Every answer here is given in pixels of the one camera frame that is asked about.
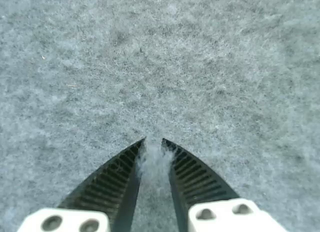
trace carpet fluff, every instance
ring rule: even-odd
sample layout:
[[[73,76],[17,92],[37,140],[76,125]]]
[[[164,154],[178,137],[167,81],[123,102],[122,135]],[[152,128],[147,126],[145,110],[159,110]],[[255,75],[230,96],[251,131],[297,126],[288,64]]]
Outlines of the carpet fluff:
[[[0,231],[144,136],[319,231],[319,41],[320,0],[0,0]],[[172,206],[150,190],[140,231]]]

